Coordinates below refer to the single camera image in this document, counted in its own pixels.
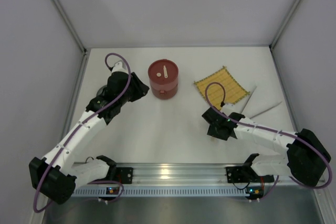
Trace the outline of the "pink steel-lined pot with handles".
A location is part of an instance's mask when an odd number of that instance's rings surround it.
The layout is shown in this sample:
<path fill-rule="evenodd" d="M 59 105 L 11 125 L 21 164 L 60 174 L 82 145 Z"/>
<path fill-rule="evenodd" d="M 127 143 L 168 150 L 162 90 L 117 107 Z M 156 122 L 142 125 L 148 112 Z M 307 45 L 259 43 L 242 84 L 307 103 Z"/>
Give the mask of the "pink steel-lined pot with handles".
<path fill-rule="evenodd" d="M 150 85 L 156 90 L 171 90 L 178 85 L 179 69 L 168 60 L 160 59 L 153 62 L 148 68 Z"/>

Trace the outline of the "grey transparent lid with handles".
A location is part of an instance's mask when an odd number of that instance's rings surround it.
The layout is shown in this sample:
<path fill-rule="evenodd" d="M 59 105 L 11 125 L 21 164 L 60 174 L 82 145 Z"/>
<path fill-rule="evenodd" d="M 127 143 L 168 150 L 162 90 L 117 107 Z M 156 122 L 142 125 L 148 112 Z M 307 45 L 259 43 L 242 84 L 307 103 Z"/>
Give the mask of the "grey transparent lid with handles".
<path fill-rule="evenodd" d="M 107 87 L 107 85 L 101 87 L 101 88 L 97 91 L 96 96 L 103 97 L 103 96 L 105 95 L 106 87 Z"/>

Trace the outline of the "dark red lid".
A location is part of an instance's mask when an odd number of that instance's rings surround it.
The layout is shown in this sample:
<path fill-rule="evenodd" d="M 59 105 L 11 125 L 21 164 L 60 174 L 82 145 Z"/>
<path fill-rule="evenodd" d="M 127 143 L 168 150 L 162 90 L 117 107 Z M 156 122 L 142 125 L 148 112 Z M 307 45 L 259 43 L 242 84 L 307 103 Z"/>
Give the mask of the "dark red lid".
<path fill-rule="evenodd" d="M 163 66 L 166 65 L 168 78 L 164 77 Z M 166 84 L 174 82 L 179 75 L 179 69 L 176 63 L 168 59 L 160 59 L 153 62 L 148 68 L 148 76 L 151 81 L 157 84 Z"/>

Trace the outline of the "metal tongs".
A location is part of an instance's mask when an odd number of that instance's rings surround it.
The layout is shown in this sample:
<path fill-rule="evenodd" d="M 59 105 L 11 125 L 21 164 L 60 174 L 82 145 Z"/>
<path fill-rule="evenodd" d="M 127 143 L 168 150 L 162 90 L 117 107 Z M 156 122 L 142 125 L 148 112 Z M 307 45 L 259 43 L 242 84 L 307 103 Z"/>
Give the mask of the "metal tongs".
<path fill-rule="evenodd" d="M 268 111 L 270 111 L 270 110 L 276 108 L 276 107 L 279 106 L 280 104 L 282 104 L 282 101 L 277 101 L 277 102 L 275 102 L 275 103 L 273 103 L 273 104 L 271 104 L 271 105 L 268 105 L 267 107 L 263 107 L 262 109 L 259 109 L 256 113 L 253 113 L 253 114 L 247 114 L 247 113 L 245 112 L 245 110 L 246 110 L 246 108 L 248 107 L 248 105 L 250 104 L 250 100 L 251 100 L 251 98 L 253 97 L 254 92 L 255 92 L 256 89 L 257 89 L 257 86 L 254 85 L 254 86 L 252 87 L 252 90 L 249 92 L 249 95 L 247 96 L 244 105 L 241 107 L 241 109 L 240 109 L 240 111 L 239 111 L 241 114 L 247 115 L 247 117 L 250 118 L 250 119 L 253 119 L 253 118 L 257 117 L 257 116 L 260 116 L 260 115 L 262 115 L 262 114 L 264 114 L 264 113 L 266 113 L 266 112 L 268 112 Z"/>

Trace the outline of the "cream small stick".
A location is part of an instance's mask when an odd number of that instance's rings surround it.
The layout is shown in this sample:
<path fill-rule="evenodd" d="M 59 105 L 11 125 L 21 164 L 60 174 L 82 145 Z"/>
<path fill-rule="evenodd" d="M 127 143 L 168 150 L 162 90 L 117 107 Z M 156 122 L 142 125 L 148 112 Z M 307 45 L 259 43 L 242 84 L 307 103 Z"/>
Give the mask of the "cream small stick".
<path fill-rule="evenodd" d="M 168 78 L 168 72 L 167 72 L 166 65 L 163 66 L 163 72 L 164 72 L 164 77 L 167 79 Z"/>

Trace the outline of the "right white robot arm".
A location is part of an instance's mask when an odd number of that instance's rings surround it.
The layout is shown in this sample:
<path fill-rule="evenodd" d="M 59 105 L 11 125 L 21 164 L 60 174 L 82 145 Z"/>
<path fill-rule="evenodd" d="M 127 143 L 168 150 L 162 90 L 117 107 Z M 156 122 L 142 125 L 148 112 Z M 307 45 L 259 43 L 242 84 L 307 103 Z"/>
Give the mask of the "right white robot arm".
<path fill-rule="evenodd" d="M 259 182 L 262 177 L 272 182 L 274 176 L 288 176 L 298 184 L 316 188 L 323 173 L 331 170 L 331 156 L 311 130 L 275 130 L 243 114 L 226 115 L 213 108 L 202 118 L 209 124 L 209 136 L 224 141 L 234 138 L 273 151 L 271 155 L 252 153 L 242 165 L 228 168 L 231 183 Z"/>

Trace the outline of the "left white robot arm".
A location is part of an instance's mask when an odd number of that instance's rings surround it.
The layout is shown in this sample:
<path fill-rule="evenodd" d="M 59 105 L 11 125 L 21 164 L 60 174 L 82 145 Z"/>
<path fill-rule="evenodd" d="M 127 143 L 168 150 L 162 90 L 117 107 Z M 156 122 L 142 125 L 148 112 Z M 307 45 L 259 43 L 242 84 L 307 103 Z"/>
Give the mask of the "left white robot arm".
<path fill-rule="evenodd" d="M 93 181 L 114 180 L 117 164 L 100 155 L 76 166 L 74 162 L 93 138 L 117 116 L 123 105 L 147 95 L 149 87 L 135 73 L 113 72 L 101 93 L 91 99 L 80 120 L 43 158 L 29 163 L 32 186 L 53 202 L 65 203 L 73 192 Z"/>

